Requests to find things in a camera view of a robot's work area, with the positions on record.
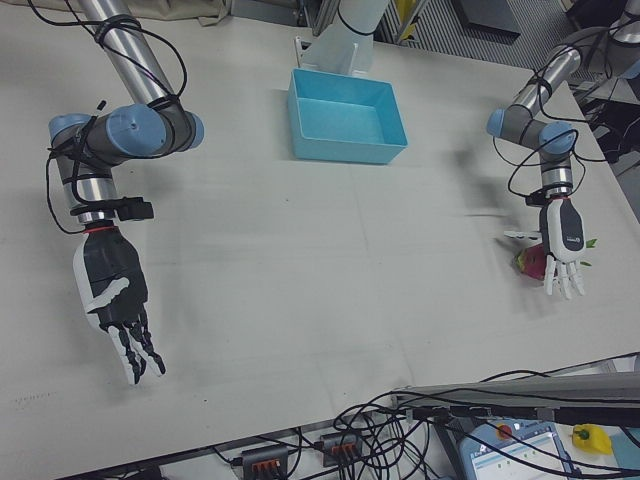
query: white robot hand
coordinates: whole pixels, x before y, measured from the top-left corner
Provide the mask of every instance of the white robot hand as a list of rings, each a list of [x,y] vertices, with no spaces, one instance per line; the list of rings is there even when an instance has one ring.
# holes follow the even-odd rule
[[[147,284],[133,245],[114,225],[93,228],[84,233],[73,269],[87,320],[111,337],[129,384],[140,381],[147,364],[163,375],[144,309]]]
[[[540,211],[540,233],[544,252],[547,254],[547,268],[544,288],[547,295],[553,294],[554,277],[565,298],[571,299],[571,286],[584,295],[584,282],[580,272],[580,258],[584,255],[586,242],[582,227],[582,217],[569,198],[556,198]]]

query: silver arm segment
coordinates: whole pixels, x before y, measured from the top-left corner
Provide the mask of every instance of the silver arm segment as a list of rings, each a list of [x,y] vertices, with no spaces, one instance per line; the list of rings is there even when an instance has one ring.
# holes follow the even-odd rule
[[[118,15],[131,16],[129,7],[121,0],[80,0],[80,6],[90,21],[100,22]],[[104,42],[115,51],[143,65],[170,90],[165,92],[152,79],[143,75],[131,61],[106,50],[134,102],[148,104],[166,96],[167,93],[173,93],[160,64],[141,33],[114,28],[106,33]]]

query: blue tray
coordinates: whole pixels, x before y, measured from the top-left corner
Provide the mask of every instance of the blue tray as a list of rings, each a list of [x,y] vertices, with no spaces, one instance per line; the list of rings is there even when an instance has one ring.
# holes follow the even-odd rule
[[[298,158],[387,164],[407,147],[389,83],[297,68],[288,105]]]

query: table surface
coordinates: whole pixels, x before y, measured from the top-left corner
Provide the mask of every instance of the table surface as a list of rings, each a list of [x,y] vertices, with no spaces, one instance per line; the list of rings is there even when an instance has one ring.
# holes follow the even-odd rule
[[[308,162],[293,156],[286,110],[299,30],[145,26],[183,53],[183,101],[208,133],[193,152],[114,172],[157,217],[122,230],[168,372],[131,388],[83,317],[80,239],[56,230],[44,193],[48,120],[130,100],[81,29],[0,4],[0,477],[70,475],[325,420],[393,387],[637,348],[640,227],[606,165],[589,165],[575,195],[598,238],[588,295],[548,298],[512,266],[522,244],[502,231],[537,227],[538,212],[507,193],[511,169],[484,125],[527,71],[376,45],[371,76],[393,83],[409,148],[387,167]],[[566,86],[549,110],[580,114]],[[577,128],[579,152],[600,157]],[[532,168],[516,184],[539,181]]]

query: gray floor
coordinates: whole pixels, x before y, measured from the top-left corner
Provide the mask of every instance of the gray floor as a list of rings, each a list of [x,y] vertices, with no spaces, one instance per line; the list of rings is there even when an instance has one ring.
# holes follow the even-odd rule
[[[640,153],[623,155],[618,163],[611,165],[611,170],[640,222]]]

